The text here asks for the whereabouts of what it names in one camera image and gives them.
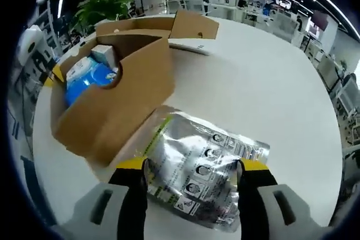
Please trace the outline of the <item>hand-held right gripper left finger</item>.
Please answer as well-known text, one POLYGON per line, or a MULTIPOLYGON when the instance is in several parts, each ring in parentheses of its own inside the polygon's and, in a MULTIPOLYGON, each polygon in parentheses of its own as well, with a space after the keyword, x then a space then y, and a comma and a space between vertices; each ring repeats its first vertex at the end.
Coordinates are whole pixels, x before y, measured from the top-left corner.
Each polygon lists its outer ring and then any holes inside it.
POLYGON ((73 239, 144 239, 149 162, 141 169, 117 169, 74 207, 73 239))

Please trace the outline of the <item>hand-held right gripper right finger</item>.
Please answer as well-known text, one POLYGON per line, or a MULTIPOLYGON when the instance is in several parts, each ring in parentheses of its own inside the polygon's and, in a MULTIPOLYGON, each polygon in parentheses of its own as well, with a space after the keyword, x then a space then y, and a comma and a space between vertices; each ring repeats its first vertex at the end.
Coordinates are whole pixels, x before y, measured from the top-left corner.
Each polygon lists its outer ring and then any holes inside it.
POLYGON ((288 185, 277 184, 269 168, 237 161, 241 239, 306 239, 312 219, 309 206, 288 185))

